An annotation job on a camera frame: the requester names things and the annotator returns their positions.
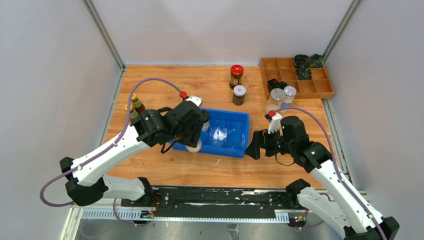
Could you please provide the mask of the blue plastic divided bin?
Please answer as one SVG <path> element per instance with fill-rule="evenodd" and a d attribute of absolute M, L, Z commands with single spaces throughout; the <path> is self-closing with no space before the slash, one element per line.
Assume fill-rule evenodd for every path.
<path fill-rule="evenodd" d="M 245 112 L 206 109 L 209 128 L 201 133 L 203 154 L 243 158 L 248 146 L 250 115 Z"/>

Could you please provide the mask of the black cap spice shaker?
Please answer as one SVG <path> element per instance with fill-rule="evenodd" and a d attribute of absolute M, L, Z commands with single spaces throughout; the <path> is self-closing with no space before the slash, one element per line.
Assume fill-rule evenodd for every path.
<path fill-rule="evenodd" d="M 188 152 L 190 152 L 190 153 L 197 153 L 202 148 L 202 140 L 199 139 L 198 142 L 197 142 L 197 144 L 196 144 L 196 146 L 194 146 L 194 147 L 193 146 L 189 146 L 189 145 L 186 145 L 185 147 L 186 147 L 186 149 L 187 149 Z"/>
<path fill-rule="evenodd" d="M 210 128 L 210 113 L 205 109 L 202 110 L 202 113 L 203 113 L 203 120 L 204 121 L 203 121 L 203 126 L 202 126 L 201 131 L 206 132 Z"/>

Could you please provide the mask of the sauce bottle yellow cap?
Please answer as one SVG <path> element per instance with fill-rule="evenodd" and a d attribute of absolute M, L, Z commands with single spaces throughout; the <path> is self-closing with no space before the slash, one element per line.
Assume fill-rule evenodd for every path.
<path fill-rule="evenodd" d="M 138 112 L 135 110 L 134 105 L 132 103 L 126 104 L 124 106 L 126 111 L 129 111 L 129 121 L 132 122 L 136 117 L 139 116 Z"/>
<path fill-rule="evenodd" d="M 133 93 L 131 96 L 131 103 L 139 115 L 146 109 L 145 105 L 141 102 L 135 93 Z"/>

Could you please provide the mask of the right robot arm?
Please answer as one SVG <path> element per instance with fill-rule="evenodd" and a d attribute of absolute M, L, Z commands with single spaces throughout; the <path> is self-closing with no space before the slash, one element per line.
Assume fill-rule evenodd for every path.
<path fill-rule="evenodd" d="M 327 148 L 309 139 L 305 125 L 297 116 L 271 117 L 273 130 L 253 132 L 244 151 L 255 160 L 265 150 L 267 157 L 290 155 L 294 163 L 318 180 L 333 198 L 321 196 L 303 179 L 289 184 L 286 204 L 292 209 L 311 210 L 330 225 L 344 240 L 393 240 L 400 228 L 392 216 L 384 217 L 358 192 L 333 161 Z"/>

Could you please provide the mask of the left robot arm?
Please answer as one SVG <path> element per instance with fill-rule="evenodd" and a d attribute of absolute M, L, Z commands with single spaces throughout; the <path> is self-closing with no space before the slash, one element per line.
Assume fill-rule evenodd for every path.
<path fill-rule="evenodd" d="M 60 167 L 66 174 L 66 192 L 78 206 L 88 206 L 100 199 L 127 199 L 140 206 L 153 201 L 150 183 L 144 177 L 126 179 L 112 177 L 107 172 L 124 160 L 166 143 L 180 143 L 192 148 L 198 145 L 205 113 L 203 100 L 190 96 L 175 108 L 146 109 L 133 119 L 117 136 L 92 152 L 72 159 L 65 157 Z"/>

